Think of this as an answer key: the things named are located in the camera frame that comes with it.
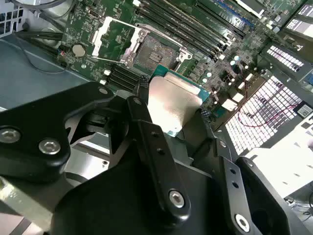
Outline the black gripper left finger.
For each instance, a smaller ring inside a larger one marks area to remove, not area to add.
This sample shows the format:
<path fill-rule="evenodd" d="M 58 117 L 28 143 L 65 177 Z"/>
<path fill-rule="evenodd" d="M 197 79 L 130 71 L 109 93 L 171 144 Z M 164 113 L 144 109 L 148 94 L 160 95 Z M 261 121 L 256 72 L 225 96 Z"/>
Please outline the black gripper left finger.
<path fill-rule="evenodd" d="M 97 132 L 110 135 L 112 168 L 116 151 L 126 142 L 128 105 L 145 104 L 149 84 L 140 82 L 128 98 L 88 82 L 4 111 L 0 115 L 0 173 L 31 183 L 59 179 L 70 148 Z"/>

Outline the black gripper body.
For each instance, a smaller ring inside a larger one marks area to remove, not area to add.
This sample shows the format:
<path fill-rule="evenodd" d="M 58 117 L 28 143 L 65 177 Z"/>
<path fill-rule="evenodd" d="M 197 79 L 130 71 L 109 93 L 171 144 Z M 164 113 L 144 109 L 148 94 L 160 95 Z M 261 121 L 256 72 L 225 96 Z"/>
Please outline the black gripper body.
<path fill-rule="evenodd" d="M 128 105 L 119 162 L 68 192 L 56 207 L 53 235 L 226 235 L 232 230 L 219 179 L 230 159 L 217 139 L 199 146 L 209 174 L 175 163 L 145 104 Z"/>

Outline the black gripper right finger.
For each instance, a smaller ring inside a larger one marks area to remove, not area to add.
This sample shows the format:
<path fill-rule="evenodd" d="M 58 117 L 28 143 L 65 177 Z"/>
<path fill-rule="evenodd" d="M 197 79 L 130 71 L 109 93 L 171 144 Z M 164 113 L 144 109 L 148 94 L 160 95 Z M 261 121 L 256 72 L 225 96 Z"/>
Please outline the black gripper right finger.
<path fill-rule="evenodd" d="M 218 186 L 228 228 L 236 235 L 262 235 L 260 225 L 269 222 L 271 235 L 304 235 L 304 224 L 259 168 L 245 157 L 231 161 L 208 116 L 207 111 L 199 111 L 199 124 L 206 133 L 199 147 L 199 168 L 210 173 Z"/>

